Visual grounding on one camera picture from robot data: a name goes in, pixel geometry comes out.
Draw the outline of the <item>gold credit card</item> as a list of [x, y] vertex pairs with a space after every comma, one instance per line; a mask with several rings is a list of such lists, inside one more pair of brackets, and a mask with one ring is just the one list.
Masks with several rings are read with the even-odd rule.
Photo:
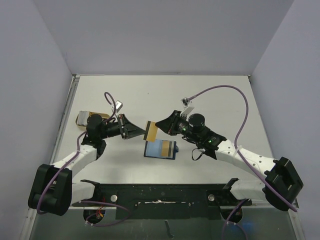
[[170, 146], [170, 142], [168, 140], [162, 141], [162, 147], [161, 147], [161, 156], [162, 157], [166, 157], [166, 158], [168, 157], [169, 146]]
[[147, 142], [154, 142], [156, 140], [157, 131], [158, 128], [156, 126], [156, 123], [148, 120], [146, 123], [143, 140]]
[[174, 159], [175, 154], [175, 141], [170, 141], [168, 145], [168, 157]]

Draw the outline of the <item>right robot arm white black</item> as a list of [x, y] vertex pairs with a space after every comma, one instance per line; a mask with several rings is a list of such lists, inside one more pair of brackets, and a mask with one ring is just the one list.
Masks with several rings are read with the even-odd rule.
[[281, 211], [297, 211], [294, 201], [304, 184], [293, 163], [285, 158], [264, 157], [239, 147], [226, 137], [217, 134], [205, 125], [205, 117], [194, 113], [182, 117], [180, 111], [155, 123], [155, 126], [170, 136], [183, 138], [203, 150], [203, 154], [215, 160], [229, 163], [258, 178], [255, 182], [236, 180], [222, 192], [223, 200], [230, 205], [242, 199], [266, 200]]

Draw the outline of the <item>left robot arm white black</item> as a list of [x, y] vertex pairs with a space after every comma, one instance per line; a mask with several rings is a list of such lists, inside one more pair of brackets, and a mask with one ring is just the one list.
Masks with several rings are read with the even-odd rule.
[[120, 136], [128, 140], [145, 134], [145, 130], [131, 123], [124, 114], [119, 114], [113, 122], [92, 114], [86, 122], [86, 131], [77, 138], [73, 153], [37, 168], [27, 204], [38, 214], [62, 216], [72, 204], [82, 200], [92, 206], [99, 204], [102, 193], [96, 189], [98, 184], [89, 180], [73, 182], [73, 178], [103, 155], [107, 138]]

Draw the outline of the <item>blue leather card holder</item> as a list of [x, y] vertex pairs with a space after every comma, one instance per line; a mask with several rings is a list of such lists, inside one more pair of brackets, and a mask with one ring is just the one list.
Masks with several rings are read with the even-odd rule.
[[175, 141], [174, 159], [171, 159], [169, 157], [163, 157], [161, 155], [163, 141], [167, 140], [156, 139], [154, 142], [146, 141], [143, 156], [146, 158], [175, 160], [176, 154], [179, 152], [177, 142]]

